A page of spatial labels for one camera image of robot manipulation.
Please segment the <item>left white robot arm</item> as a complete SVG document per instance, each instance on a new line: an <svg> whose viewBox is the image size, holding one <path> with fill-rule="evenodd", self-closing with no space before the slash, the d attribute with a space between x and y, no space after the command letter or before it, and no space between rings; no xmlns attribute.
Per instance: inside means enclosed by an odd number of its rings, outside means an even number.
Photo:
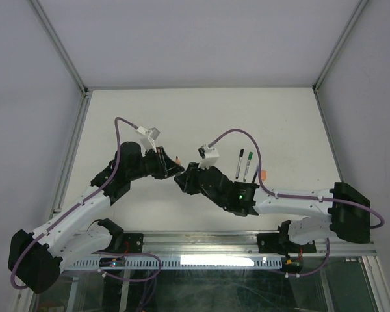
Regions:
<svg viewBox="0 0 390 312"><path fill-rule="evenodd" d="M98 251L120 250L123 229L109 219L95 224L98 215L124 196L132 181L168 179L184 170L163 147L142 152L136 142L119 145L114 159L70 208L31 232L21 229L13 235L8 258L12 286L40 294L78 260Z"/></svg>

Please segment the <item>orange pen cap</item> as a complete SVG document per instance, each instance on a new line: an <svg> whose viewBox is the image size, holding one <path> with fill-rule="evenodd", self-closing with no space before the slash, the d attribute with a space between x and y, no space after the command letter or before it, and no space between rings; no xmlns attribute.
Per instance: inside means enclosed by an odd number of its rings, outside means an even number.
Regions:
<svg viewBox="0 0 390 312"><path fill-rule="evenodd" d="M267 171L261 170L261 179L262 181L265 181L267 179Z"/></svg>

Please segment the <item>white marker green end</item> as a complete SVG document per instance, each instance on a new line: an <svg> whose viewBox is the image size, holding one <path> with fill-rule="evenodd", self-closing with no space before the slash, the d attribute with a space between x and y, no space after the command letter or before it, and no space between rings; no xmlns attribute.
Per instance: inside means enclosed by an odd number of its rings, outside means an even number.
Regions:
<svg viewBox="0 0 390 312"><path fill-rule="evenodd" d="M240 177L243 156L244 156L244 148L239 151L238 163L235 172L235 179L239 179Z"/></svg>

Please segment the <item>blue pen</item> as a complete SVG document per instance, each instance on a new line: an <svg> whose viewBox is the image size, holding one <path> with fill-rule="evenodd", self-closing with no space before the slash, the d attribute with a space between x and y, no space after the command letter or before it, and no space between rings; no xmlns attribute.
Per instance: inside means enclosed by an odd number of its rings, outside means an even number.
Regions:
<svg viewBox="0 0 390 312"><path fill-rule="evenodd" d="M253 175L252 183L256 183L258 181L260 172L261 172L260 166L257 165Z"/></svg>

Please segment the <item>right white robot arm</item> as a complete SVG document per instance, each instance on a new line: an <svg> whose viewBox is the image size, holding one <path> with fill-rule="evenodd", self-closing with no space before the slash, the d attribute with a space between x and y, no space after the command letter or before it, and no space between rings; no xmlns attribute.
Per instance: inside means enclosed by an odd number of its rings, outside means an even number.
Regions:
<svg viewBox="0 0 390 312"><path fill-rule="evenodd" d="M174 181L188 195L202 194L235 216L282 214L299 216L278 227L278 246L291 252L299 245L337 237L354 244L371 241L370 213L361 209L366 198L346 183L313 193L281 195L265 192L256 183L231 181L219 169L192 162Z"/></svg>

